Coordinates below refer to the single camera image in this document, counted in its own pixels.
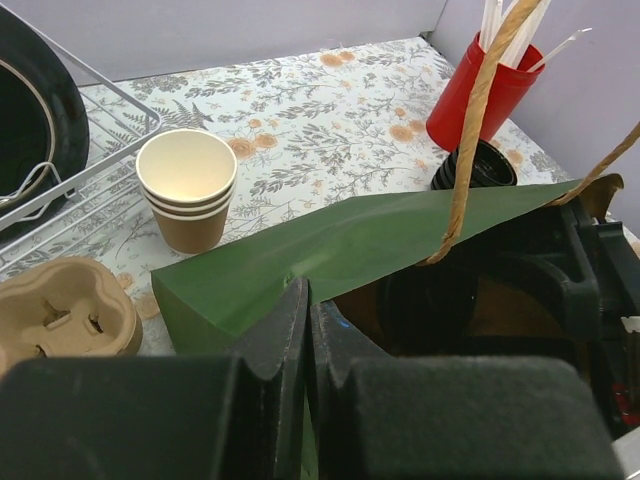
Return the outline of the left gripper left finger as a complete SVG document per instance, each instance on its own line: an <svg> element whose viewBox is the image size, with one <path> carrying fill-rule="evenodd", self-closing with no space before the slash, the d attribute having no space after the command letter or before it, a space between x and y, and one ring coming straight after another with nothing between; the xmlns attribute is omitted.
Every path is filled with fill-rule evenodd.
<svg viewBox="0 0 640 480"><path fill-rule="evenodd" d="M297 479L309 287L226 351L35 359L1 383L5 479Z"/></svg>

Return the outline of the green paper bag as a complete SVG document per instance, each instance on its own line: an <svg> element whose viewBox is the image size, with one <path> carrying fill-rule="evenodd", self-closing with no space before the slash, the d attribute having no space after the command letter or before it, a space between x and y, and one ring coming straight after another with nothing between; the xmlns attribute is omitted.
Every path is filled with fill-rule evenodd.
<svg viewBox="0 0 640 480"><path fill-rule="evenodd" d="M511 10L485 55L466 107L454 187L360 196L230 243L152 275L176 348L228 350L304 278L303 441L316 437L309 402L310 309L333 303L396 358L544 357L572 367L590 390L598 286L569 211L581 201L606 220L622 179L608 166L626 138L576 183L470 187L499 60L538 3Z"/></svg>

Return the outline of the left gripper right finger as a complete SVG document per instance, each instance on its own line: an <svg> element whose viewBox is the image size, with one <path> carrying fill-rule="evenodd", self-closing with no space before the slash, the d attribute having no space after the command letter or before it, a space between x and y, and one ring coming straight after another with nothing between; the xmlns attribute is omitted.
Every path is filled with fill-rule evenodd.
<svg viewBox="0 0 640 480"><path fill-rule="evenodd" d="M590 390L544 357L387 354L330 302L309 312L323 479L620 479Z"/></svg>

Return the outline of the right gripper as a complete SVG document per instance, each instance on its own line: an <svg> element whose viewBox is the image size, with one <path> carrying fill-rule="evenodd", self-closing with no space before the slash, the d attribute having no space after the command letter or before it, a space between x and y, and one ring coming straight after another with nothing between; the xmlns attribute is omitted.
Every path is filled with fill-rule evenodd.
<svg viewBox="0 0 640 480"><path fill-rule="evenodd" d="M598 286L598 336L588 343L590 384L613 438L639 427L639 257L619 221L569 211Z"/></svg>

